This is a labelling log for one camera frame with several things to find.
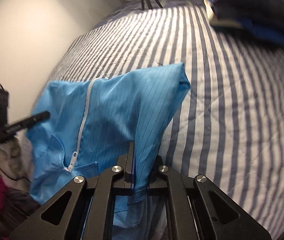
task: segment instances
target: light blue cloth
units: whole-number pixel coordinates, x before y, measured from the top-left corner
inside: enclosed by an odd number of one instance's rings
[[[40,97],[34,113],[47,110],[51,117],[27,133],[34,163],[30,194],[43,204],[74,176],[89,178],[114,166],[134,141],[135,193],[129,198],[117,197],[114,225],[136,229],[125,239],[143,239],[148,225],[140,222],[154,212],[151,200],[145,198],[147,178],[163,132],[190,83],[182,63],[95,80],[87,98],[91,82],[51,82]],[[66,168],[76,151],[82,122],[77,160],[69,172]],[[118,229],[114,239],[124,236]]]

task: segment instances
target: metal rivet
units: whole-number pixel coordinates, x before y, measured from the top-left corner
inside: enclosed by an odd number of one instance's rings
[[[168,170],[169,170],[169,168],[168,168],[167,166],[164,166],[164,165],[163,165],[163,166],[160,166],[160,167],[159,167],[159,171],[160,171],[160,172],[167,172]]]
[[[75,183],[81,183],[81,182],[84,181],[84,177],[76,176],[73,180],[74,180]]]
[[[120,172],[121,170],[122,170],[121,166],[116,165],[116,166],[112,167],[112,171],[114,171],[114,172]]]
[[[204,175],[199,175],[196,177],[198,182],[206,182],[206,177]]]

